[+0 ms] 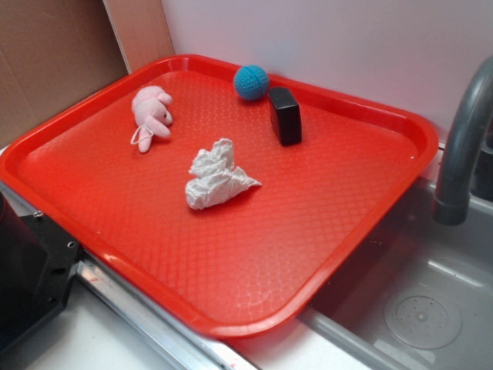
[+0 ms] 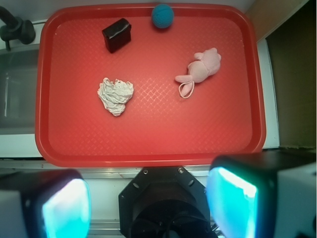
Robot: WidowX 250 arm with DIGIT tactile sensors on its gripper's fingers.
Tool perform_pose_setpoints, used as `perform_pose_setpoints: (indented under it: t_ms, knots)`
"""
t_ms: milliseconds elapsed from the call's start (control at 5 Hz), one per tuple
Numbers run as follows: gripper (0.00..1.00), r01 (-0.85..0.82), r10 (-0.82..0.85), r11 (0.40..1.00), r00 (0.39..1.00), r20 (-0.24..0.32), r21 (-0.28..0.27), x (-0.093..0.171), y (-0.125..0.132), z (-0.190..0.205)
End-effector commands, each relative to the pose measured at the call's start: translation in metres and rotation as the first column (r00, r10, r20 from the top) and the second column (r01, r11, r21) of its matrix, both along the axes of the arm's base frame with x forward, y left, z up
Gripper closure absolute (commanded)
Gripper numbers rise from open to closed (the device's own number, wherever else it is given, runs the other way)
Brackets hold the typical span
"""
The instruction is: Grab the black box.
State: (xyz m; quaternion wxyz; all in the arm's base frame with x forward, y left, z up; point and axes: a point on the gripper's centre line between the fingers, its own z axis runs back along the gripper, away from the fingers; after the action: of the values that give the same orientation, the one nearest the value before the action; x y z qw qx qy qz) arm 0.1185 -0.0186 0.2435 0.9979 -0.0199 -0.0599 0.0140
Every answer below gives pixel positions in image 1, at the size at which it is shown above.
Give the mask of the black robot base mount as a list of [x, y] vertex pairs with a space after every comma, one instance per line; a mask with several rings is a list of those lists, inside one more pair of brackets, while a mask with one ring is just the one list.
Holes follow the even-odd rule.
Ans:
[[64, 311], [79, 241], [47, 216], [19, 216], [1, 197], [1, 354]]

